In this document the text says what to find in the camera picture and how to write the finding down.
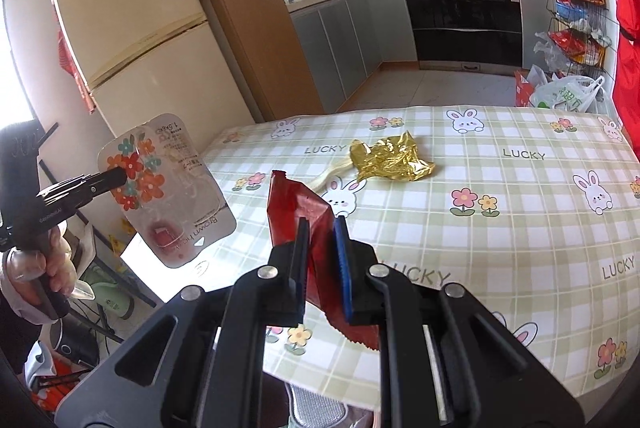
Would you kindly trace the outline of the person's left hand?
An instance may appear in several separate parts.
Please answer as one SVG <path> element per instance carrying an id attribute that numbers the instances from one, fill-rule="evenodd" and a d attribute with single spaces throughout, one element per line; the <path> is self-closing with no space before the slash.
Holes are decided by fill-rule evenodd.
<path id="1" fill-rule="evenodd" d="M 1 292 L 4 301 L 19 318 L 34 325 L 53 323 L 40 306 L 40 298 L 34 284 L 46 274 L 50 289 L 69 297 L 78 280 L 76 269 L 70 260 L 70 245 L 55 226 L 49 232 L 50 252 L 21 252 L 12 248 L 2 255 Z"/>

